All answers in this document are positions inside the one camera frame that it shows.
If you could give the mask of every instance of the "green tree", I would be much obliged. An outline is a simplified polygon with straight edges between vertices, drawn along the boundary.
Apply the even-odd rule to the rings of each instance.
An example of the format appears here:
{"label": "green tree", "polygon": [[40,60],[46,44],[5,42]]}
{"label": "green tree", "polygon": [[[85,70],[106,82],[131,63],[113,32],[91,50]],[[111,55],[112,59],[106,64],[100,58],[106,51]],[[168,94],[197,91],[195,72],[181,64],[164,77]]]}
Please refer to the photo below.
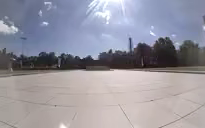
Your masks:
{"label": "green tree", "polygon": [[179,61],[182,66],[198,65],[199,46],[191,40],[185,40],[179,49]]}
{"label": "green tree", "polygon": [[199,49],[199,65],[205,65],[205,47]]}
{"label": "green tree", "polygon": [[146,43],[139,43],[136,47],[137,62],[142,67],[150,65],[152,57],[152,48]]}
{"label": "green tree", "polygon": [[159,38],[153,46],[153,56],[160,67],[177,66],[177,51],[169,37]]}

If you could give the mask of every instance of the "paved plaza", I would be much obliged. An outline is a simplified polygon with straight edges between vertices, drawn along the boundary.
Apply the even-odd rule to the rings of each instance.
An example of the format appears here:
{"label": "paved plaza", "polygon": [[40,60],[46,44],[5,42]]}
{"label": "paved plaza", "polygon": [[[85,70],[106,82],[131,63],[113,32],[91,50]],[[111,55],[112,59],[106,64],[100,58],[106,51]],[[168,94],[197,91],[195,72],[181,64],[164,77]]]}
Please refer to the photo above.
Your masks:
{"label": "paved plaza", "polygon": [[205,128],[205,75],[114,70],[1,77],[0,128]]}

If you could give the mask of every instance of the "blue sky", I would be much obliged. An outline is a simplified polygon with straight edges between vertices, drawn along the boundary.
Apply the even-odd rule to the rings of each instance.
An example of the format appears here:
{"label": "blue sky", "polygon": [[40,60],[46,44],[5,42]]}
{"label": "blue sky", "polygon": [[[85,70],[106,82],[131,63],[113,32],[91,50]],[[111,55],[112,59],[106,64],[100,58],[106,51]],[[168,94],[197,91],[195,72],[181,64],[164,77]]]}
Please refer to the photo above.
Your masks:
{"label": "blue sky", "polygon": [[178,46],[191,39],[205,46],[205,0],[0,0],[0,48],[96,57],[102,51],[152,45],[169,36]]}

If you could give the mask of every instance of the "street light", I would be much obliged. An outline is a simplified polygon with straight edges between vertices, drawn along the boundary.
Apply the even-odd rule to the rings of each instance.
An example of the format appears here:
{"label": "street light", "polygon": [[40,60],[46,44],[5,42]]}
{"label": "street light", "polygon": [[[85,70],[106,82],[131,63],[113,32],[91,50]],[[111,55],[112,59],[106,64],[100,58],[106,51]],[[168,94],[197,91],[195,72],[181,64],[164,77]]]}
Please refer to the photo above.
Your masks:
{"label": "street light", "polygon": [[22,58],[21,58],[21,62],[20,62],[20,66],[21,66],[21,69],[23,68],[23,43],[25,40],[27,40],[26,37],[20,37],[20,39],[22,40]]}

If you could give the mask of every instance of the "lens flare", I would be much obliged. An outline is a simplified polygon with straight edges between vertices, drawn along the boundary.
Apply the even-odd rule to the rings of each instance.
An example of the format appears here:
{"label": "lens flare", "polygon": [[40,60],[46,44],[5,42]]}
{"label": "lens flare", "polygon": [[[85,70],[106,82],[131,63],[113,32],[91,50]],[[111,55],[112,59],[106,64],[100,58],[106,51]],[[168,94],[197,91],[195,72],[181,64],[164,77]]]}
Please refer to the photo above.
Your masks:
{"label": "lens flare", "polygon": [[125,6],[124,6],[124,0],[93,0],[88,5],[88,10],[86,11],[86,14],[88,16],[96,16],[99,18],[105,19],[105,23],[109,24],[110,19],[112,17],[111,10],[109,10],[109,5],[120,5],[120,8],[122,10],[122,15],[125,17]]}

